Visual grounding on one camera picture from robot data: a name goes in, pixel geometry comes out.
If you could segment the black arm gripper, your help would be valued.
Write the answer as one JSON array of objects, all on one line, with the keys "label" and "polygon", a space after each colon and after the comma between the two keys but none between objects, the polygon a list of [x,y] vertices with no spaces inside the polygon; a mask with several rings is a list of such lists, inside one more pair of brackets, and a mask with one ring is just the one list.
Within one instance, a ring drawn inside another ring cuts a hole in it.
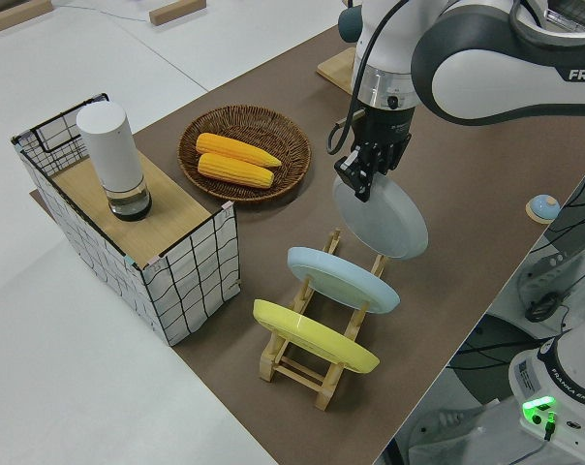
[{"label": "black arm gripper", "polygon": [[374,167],[371,163],[373,148],[380,145],[377,171],[387,174],[397,168],[410,142],[410,127],[414,108],[385,110],[362,105],[363,115],[354,122],[354,143],[349,156],[335,162],[334,168],[354,196],[362,202],[370,199]]}]

